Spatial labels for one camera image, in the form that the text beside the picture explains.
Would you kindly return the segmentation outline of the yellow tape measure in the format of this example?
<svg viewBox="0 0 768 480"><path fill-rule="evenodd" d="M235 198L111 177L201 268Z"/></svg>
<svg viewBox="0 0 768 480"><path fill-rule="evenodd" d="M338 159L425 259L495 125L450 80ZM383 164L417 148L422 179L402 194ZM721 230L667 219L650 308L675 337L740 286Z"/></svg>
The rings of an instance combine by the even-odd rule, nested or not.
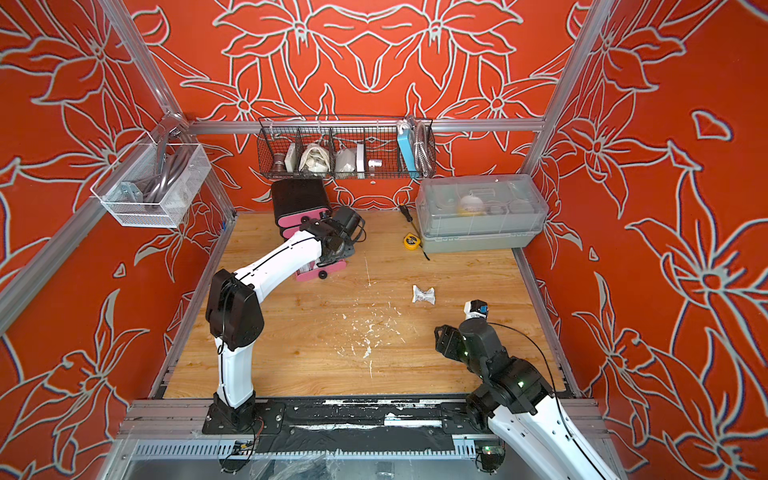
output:
<svg viewBox="0 0 768 480"><path fill-rule="evenodd" d="M406 249L415 251L420 248L421 240L417 235L408 233L403 239L403 244Z"/></svg>

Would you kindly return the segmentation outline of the black handled screwdriver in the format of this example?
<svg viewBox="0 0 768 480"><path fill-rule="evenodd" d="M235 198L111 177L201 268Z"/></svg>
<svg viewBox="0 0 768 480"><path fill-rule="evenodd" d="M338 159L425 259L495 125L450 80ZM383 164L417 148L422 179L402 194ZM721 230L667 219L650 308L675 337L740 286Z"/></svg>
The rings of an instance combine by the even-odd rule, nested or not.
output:
<svg viewBox="0 0 768 480"><path fill-rule="evenodd" d="M401 204L401 205L398 206L398 210L403 215L403 217L405 218L406 222L410 225L410 227L412 229L412 231L409 232L409 233L415 234L415 235L417 235L420 238L421 244L420 244L420 248L418 250L423 254L425 259L427 261L429 261L430 258L427 255L426 251L424 250L424 246L423 246L423 243L422 243L420 231L417 228L417 225L415 223L415 220L414 220L412 214L410 213L410 209L406 205Z"/></svg>

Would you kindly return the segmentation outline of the pink bottom drawer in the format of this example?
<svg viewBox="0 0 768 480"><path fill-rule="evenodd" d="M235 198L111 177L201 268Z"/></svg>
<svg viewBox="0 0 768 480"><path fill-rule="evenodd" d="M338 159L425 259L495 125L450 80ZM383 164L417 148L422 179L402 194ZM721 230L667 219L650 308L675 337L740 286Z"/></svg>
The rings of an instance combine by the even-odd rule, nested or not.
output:
<svg viewBox="0 0 768 480"><path fill-rule="evenodd" d="M319 266L315 262L310 262L300 267L295 272L294 277L298 282L311 281L314 279L325 280L330 275L344 270L346 266L347 262L345 260L339 260L324 266Z"/></svg>

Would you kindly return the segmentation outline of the pink drawer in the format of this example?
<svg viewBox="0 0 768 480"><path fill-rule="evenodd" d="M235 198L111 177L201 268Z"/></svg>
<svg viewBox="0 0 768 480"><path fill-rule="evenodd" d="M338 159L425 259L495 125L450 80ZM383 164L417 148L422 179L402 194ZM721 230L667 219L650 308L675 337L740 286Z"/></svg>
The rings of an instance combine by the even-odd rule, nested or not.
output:
<svg viewBox="0 0 768 480"><path fill-rule="evenodd" d="M297 232L302 231L304 229L304 224L297 224L290 227L281 228L281 236L285 240L291 239Z"/></svg>
<svg viewBox="0 0 768 480"><path fill-rule="evenodd" d="M315 262L310 262L300 267L295 272L294 277L298 282L311 281L314 279L325 280L330 275L344 270L346 266L347 262L345 260L339 260L324 266L319 266Z"/></svg>
<svg viewBox="0 0 768 480"><path fill-rule="evenodd" d="M327 207L300 210L279 216L276 223L280 228L288 229L300 226L308 221L320 220L327 217L330 213L331 210Z"/></svg>

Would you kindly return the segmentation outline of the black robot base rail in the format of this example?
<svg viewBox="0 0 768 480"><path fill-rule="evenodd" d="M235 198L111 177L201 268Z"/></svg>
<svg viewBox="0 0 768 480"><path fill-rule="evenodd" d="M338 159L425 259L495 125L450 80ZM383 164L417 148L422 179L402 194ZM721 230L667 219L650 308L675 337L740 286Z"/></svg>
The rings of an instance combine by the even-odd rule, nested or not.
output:
<svg viewBox="0 0 768 480"><path fill-rule="evenodd" d="M257 453L439 453L456 440L498 441L464 394L256 397L243 414L212 403L202 433L254 440Z"/></svg>

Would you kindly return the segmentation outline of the white cookie packet right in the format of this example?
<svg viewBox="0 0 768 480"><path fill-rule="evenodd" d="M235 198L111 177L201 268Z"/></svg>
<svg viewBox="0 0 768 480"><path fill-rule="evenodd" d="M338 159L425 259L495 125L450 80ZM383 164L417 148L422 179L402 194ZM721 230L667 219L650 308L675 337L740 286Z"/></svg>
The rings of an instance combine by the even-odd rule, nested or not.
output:
<svg viewBox="0 0 768 480"><path fill-rule="evenodd" d="M436 293L435 289L433 287L422 290L417 285L412 286L412 302L418 303L418 302L426 302L431 305L434 305L436 303Z"/></svg>

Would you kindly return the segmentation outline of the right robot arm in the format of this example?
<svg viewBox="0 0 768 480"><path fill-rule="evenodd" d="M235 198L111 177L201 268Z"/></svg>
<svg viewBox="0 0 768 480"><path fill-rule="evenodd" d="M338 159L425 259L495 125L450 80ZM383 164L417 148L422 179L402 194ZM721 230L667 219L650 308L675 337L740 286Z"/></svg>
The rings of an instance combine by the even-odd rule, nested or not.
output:
<svg viewBox="0 0 768 480"><path fill-rule="evenodd" d="M466 398L468 412L525 461L541 479L617 479L530 362L508 354L482 317L434 329L435 349L464 364L481 384Z"/></svg>

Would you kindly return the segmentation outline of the blue box in basket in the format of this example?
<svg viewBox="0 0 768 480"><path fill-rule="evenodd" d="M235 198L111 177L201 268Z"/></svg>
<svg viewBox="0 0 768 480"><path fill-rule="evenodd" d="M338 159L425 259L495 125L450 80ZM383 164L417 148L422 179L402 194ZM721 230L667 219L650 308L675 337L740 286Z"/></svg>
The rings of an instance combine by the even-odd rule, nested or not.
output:
<svg viewBox="0 0 768 480"><path fill-rule="evenodd" d="M409 119L404 118L397 122L396 128L397 143L403 159L403 170L406 171L411 178L417 178L419 172L416 166L413 149L414 124Z"/></svg>

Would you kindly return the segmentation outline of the clear plastic wall bin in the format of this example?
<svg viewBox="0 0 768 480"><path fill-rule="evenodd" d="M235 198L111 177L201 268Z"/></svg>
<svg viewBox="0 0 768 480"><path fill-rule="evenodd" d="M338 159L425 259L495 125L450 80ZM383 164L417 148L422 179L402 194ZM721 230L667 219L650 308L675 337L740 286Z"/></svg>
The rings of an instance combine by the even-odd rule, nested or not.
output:
<svg viewBox="0 0 768 480"><path fill-rule="evenodd" d="M211 171L200 143L142 134L91 186L123 227L177 228Z"/></svg>

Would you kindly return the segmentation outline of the white cloth in basket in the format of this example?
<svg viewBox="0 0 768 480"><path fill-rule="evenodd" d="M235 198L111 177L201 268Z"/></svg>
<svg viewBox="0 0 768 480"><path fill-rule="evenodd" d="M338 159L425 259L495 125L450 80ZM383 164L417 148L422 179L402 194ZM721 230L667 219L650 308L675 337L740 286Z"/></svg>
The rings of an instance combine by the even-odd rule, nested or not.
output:
<svg viewBox="0 0 768 480"><path fill-rule="evenodd" d="M329 150L317 144L309 144L299 161L299 171L307 174L328 174L332 170Z"/></svg>

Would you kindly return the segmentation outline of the black pink drawer cabinet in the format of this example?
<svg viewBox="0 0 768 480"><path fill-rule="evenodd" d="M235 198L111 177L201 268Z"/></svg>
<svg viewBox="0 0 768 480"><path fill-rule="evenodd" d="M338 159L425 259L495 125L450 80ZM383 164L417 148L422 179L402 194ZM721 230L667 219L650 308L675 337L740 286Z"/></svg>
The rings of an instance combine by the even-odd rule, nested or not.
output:
<svg viewBox="0 0 768 480"><path fill-rule="evenodd" d="M327 207L331 204L323 181L310 178L279 180L271 186L275 224L279 216L300 210Z"/></svg>

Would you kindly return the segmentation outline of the grey plastic storage box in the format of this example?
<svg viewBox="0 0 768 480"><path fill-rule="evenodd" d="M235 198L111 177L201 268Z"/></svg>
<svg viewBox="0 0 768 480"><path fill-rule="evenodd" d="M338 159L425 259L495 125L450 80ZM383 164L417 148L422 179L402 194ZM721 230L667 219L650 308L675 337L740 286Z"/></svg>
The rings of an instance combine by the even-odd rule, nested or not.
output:
<svg viewBox="0 0 768 480"><path fill-rule="evenodd" d="M514 249L543 231L549 206L524 174L429 178L416 211L428 254Z"/></svg>

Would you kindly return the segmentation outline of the pink top drawer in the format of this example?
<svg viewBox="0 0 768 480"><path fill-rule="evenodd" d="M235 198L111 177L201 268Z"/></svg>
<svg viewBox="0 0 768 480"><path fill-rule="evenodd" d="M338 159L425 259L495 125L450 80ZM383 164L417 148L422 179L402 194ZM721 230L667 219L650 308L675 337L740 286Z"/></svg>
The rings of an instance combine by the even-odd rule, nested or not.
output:
<svg viewBox="0 0 768 480"><path fill-rule="evenodd" d="M288 229L300 226L308 221L320 220L327 217L330 213L331 210L327 207L300 210L279 216L276 223L280 228Z"/></svg>

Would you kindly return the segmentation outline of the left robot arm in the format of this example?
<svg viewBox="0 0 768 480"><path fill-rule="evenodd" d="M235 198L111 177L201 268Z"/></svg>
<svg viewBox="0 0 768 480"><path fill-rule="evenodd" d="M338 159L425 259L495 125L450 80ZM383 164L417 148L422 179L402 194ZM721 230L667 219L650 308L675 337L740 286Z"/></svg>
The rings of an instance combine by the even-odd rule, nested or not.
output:
<svg viewBox="0 0 768 480"><path fill-rule="evenodd" d="M241 434L256 431L259 420L252 381L256 340L265 327L261 304L300 268L324 267L351 257L365 236L365 221L354 209L340 207L305 222L280 246L234 272L219 270L211 281L205 318L218 357L218 386L202 432Z"/></svg>

